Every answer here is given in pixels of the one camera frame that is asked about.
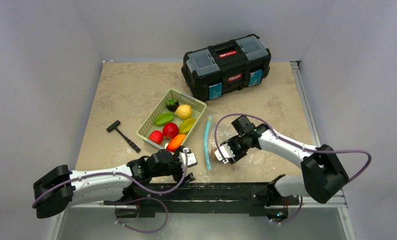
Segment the beige tabletop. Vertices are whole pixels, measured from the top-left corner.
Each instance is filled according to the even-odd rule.
[[[113,168],[141,156],[157,152],[157,148],[137,136],[137,130],[169,89],[191,95],[183,75],[182,63],[105,63],[95,93],[85,135],[76,164],[76,170],[90,171]],[[312,144],[311,134],[289,63],[273,62],[267,78],[261,84],[235,91],[207,102],[207,109],[184,144],[196,155],[198,165],[188,169],[196,183],[269,182],[280,174],[299,175],[301,171],[287,160],[258,149],[236,164],[212,161],[207,170],[203,135],[208,116],[212,126],[230,113],[247,113],[261,117],[278,132],[306,144]],[[218,129],[221,143],[235,134],[231,122],[223,121]],[[119,120],[122,133],[134,141],[141,152],[136,153],[115,131],[106,128]],[[209,148],[215,147],[213,131]],[[153,182],[173,182],[171,177],[157,177]]]

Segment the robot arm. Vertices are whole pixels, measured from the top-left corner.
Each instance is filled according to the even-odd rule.
[[[247,155],[248,149],[258,148],[275,153],[302,170],[301,176],[281,175],[270,182],[275,196],[305,195],[324,204],[349,182],[349,177],[335,154],[304,151],[332,151],[328,145],[316,147],[291,139],[277,131],[274,131],[274,134],[266,124],[256,127],[246,116],[240,116],[231,124],[238,135],[223,142],[220,151],[215,151],[219,161],[234,164]],[[301,148],[281,140],[280,137]]]
[[[150,157],[143,156],[127,164],[95,171],[69,171],[60,165],[33,184],[36,216],[48,218],[61,213],[67,207],[97,201],[123,202],[134,197],[129,189],[132,179],[146,184],[154,177],[173,176],[179,182],[185,165],[197,165],[197,159],[189,148],[180,146],[174,155],[162,149]],[[192,173],[181,184],[195,180]]]

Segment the red label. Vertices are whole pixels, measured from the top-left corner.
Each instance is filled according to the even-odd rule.
[[[242,77],[243,77],[242,73],[240,73],[238,75],[235,75],[235,76],[228,77],[228,82],[232,82],[232,81],[238,80],[238,79],[240,79]]]
[[[234,50],[234,51],[229,51],[229,52],[226,52],[226,53],[223,53],[223,54],[219,55],[219,57],[220,57],[220,58],[224,58],[224,57],[228,57],[229,55],[236,54],[236,53],[237,53],[236,50]]]

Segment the gray wall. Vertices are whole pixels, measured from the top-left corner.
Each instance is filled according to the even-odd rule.
[[[358,239],[397,239],[397,0],[335,1],[300,68],[323,141],[373,155],[345,188]]]
[[[74,167],[100,70],[71,0],[0,0],[0,240],[45,239],[32,184]]]
[[[188,51],[259,35],[274,61],[301,60],[334,0],[74,0],[106,60],[179,61]]]

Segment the mallet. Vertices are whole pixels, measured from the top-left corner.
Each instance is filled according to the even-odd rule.
[[[141,151],[141,149],[133,142],[131,141],[129,138],[127,138],[127,136],[125,136],[121,131],[119,131],[118,126],[121,124],[121,122],[119,120],[116,120],[112,125],[110,125],[106,130],[107,132],[111,132],[113,130],[116,130],[122,137],[123,139],[125,139],[125,141],[131,146],[131,148],[133,148],[135,150],[135,152],[139,153]]]

